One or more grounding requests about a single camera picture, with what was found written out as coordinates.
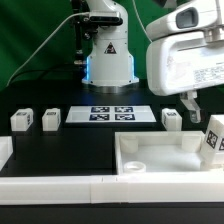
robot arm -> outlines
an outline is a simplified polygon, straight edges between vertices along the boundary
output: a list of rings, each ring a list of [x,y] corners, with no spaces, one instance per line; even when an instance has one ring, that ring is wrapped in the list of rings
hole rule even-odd
[[[82,83],[99,92],[117,93],[138,83],[134,60],[128,51],[128,14],[112,0],[86,0],[90,14],[84,18],[84,37],[92,39],[87,72]]]
[[[192,0],[147,26],[147,77],[156,95],[180,93],[200,122],[197,89],[224,83],[224,1]]]

black table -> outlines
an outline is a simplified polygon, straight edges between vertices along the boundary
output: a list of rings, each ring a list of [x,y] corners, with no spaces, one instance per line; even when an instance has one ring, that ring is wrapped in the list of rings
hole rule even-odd
[[[63,80],[15,82],[0,93],[0,136],[13,136],[14,144],[14,153],[0,172],[0,178],[116,174],[114,133],[164,130],[160,122],[163,108],[175,108],[180,113],[183,130],[205,132],[210,115],[224,112],[224,93],[208,88],[198,95],[197,101],[207,117],[204,123],[192,124],[178,95],[155,96],[144,81],[138,89],[120,94],[91,92]],[[150,105],[157,122],[65,124],[71,106],[96,105]],[[21,108],[33,109],[34,123],[28,132],[13,133],[10,117]],[[42,131],[41,118],[49,108],[61,109],[62,123],[58,132]],[[0,206],[1,223],[210,224],[223,223],[223,220],[224,203]]]

green background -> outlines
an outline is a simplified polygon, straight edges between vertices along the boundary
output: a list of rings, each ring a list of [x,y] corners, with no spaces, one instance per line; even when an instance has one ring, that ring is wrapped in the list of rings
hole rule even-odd
[[[136,75],[145,79],[145,54],[149,41],[137,21],[132,1],[116,2],[128,11],[129,51],[135,57]],[[136,5],[145,27],[167,13],[167,10],[160,8],[152,0],[136,0]],[[71,14],[69,0],[0,0],[0,90],[6,86],[13,72]],[[88,56],[91,43],[84,42],[84,47]],[[23,70],[46,69],[56,64],[72,63],[74,53],[75,33],[67,23]],[[37,76],[30,73],[23,78]]]

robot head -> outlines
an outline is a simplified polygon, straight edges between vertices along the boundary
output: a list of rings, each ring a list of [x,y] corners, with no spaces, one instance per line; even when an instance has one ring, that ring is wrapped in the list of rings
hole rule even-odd
[[[153,0],[158,5],[160,5],[163,8],[176,8],[177,7],[177,0]]]

cube with marker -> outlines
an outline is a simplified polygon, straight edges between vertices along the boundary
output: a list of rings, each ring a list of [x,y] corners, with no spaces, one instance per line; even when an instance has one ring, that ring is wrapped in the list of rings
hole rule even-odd
[[[182,117],[175,109],[163,109],[161,121],[167,131],[181,131],[182,129]]]
[[[43,131],[57,131],[61,123],[60,109],[47,109],[42,117]]]
[[[224,164],[224,115],[212,115],[201,155],[207,164]]]
[[[27,131],[33,123],[33,110],[19,109],[11,118],[12,131]]]

